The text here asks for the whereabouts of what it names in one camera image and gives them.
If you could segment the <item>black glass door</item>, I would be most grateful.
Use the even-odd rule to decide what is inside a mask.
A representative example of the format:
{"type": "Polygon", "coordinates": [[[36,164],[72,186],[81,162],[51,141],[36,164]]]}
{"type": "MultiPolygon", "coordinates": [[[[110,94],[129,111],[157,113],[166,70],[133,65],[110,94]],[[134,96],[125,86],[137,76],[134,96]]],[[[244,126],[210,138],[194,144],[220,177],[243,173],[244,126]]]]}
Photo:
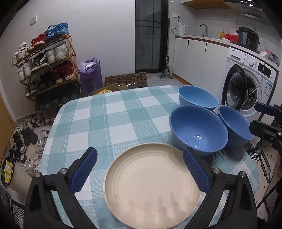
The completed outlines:
{"type": "Polygon", "coordinates": [[[135,1],[135,70],[160,73],[168,46],[169,2],[135,1]]]}

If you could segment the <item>white washing machine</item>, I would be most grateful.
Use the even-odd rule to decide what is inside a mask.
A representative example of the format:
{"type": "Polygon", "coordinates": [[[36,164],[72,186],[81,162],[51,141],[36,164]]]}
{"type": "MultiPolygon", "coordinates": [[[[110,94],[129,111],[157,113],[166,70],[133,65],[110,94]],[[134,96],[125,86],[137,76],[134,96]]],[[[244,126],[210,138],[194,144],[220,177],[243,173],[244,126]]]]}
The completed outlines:
{"type": "Polygon", "coordinates": [[[224,81],[219,90],[219,104],[239,111],[249,122],[261,120],[257,102],[269,104],[279,71],[265,58],[258,58],[230,47],[226,57],[224,81]]]}

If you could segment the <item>black rice cooker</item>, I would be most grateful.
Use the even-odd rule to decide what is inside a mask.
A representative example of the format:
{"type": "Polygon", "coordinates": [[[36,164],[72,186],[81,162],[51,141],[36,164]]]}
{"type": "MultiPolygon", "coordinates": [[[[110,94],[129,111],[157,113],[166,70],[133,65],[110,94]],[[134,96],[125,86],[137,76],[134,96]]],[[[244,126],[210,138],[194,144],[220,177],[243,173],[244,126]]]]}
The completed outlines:
{"type": "Polygon", "coordinates": [[[254,52],[259,51],[259,36],[255,31],[247,27],[240,26],[239,30],[237,30],[237,33],[238,33],[237,44],[239,46],[242,46],[254,52]]]}

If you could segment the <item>white electric kettle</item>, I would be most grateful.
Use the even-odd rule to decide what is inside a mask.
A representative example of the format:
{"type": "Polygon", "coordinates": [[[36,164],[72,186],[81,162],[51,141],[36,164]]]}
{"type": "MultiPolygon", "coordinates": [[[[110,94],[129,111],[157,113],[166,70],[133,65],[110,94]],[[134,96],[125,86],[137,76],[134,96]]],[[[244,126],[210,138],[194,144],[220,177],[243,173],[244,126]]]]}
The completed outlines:
{"type": "Polygon", "coordinates": [[[188,25],[183,23],[178,23],[176,34],[181,36],[181,35],[186,35],[187,33],[188,33],[188,25]]]}

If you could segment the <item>white kitchen cabinet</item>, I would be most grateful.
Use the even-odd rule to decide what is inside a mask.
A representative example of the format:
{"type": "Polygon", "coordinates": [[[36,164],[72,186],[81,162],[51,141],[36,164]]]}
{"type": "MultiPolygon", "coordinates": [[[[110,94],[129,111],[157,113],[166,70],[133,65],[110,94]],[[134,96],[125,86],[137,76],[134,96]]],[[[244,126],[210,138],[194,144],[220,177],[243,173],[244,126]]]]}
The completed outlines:
{"type": "Polygon", "coordinates": [[[218,90],[223,80],[228,47],[219,44],[176,38],[173,74],[193,86],[218,90]]]}

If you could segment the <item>large blue bowl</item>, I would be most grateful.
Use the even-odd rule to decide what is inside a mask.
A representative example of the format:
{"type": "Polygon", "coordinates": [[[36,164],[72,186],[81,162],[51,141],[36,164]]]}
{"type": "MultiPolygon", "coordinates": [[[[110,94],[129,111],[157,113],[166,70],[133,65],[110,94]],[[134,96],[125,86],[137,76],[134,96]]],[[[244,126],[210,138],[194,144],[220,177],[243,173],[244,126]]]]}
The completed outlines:
{"type": "Polygon", "coordinates": [[[228,142],[228,130],[212,111],[195,105],[175,108],[169,116],[174,146],[191,147],[200,157],[222,150],[228,142]]]}

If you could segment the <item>cardboard box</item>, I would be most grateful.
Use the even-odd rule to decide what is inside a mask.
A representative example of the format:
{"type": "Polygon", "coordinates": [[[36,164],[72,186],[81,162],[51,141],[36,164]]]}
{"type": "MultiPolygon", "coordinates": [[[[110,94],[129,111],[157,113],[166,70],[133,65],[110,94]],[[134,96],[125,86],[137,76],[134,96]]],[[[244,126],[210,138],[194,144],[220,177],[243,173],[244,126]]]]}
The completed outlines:
{"type": "Polygon", "coordinates": [[[109,92],[116,92],[116,91],[123,91],[123,90],[127,90],[129,89],[127,85],[123,84],[123,83],[115,83],[115,84],[111,84],[109,86],[106,86],[104,88],[95,90],[93,92],[89,93],[89,96],[93,96],[96,94],[106,94],[109,92]]]}

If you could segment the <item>wooden shoe rack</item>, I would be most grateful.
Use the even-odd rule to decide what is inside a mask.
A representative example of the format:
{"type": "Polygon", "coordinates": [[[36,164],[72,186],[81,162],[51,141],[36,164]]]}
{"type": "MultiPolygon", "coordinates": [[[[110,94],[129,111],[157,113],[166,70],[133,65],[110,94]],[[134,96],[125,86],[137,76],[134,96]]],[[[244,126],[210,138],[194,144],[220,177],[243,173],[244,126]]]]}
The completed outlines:
{"type": "Polygon", "coordinates": [[[36,110],[42,112],[60,105],[58,99],[50,102],[49,91],[69,83],[80,86],[73,36],[62,34],[46,38],[47,34],[43,33],[34,38],[30,46],[22,43],[11,59],[11,64],[17,67],[26,99],[35,102],[36,110]]]}

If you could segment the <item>large beige plate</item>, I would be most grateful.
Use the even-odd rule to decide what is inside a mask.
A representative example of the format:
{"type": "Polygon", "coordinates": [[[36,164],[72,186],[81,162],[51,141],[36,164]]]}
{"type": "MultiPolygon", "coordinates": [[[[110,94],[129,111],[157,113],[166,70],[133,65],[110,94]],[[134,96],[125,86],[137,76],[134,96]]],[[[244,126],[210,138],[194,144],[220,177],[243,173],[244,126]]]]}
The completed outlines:
{"type": "Polygon", "coordinates": [[[201,197],[183,152],[163,143],[121,153],[105,175],[103,192],[110,212],[131,228],[173,228],[193,213],[201,197]]]}

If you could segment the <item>yellow snack packet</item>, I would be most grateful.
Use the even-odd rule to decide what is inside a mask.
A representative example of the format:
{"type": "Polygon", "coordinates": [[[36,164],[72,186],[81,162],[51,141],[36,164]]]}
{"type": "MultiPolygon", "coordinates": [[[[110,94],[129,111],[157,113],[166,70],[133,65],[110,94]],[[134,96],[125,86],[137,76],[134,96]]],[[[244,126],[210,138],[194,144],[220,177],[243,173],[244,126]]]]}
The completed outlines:
{"type": "Polygon", "coordinates": [[[1,181],[4,186],[8,186],[11,183],[14,173],[14,162],[5,160],[1,168],[1,181]]]}

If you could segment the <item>upright vacuum cleaner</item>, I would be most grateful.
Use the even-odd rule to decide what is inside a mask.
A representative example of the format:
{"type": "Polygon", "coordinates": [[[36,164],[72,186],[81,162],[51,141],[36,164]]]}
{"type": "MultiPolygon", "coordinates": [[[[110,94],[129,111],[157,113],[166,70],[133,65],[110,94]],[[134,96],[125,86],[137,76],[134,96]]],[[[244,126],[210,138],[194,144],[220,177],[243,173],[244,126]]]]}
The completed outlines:
{"type": "Polygon", "coordinates": [[[162,71],[162,74],[159,76],[160,79],[173,79],[169,65],[171,64],[170,58],[168,55],[169,52],[169,28],[170,28],[170,18],[168,18],[168,35],[167,35],[167,48],[166,48],[166,59],[165,59],[165,68],[162,71]]]}

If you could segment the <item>purple plastic bag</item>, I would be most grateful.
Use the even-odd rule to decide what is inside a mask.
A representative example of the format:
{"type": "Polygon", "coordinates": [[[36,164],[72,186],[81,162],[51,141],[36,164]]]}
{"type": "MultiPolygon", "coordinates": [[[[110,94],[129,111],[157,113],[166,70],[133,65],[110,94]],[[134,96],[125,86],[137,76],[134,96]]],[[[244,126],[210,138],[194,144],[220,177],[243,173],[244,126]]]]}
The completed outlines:
{"type": "Polygon", "coordinates": [[[103,88],[100,60],[93,57],[91,60],[81,62],[79,65],[80,84],[82,96],[86,97],[89,93],[103,88]]]}

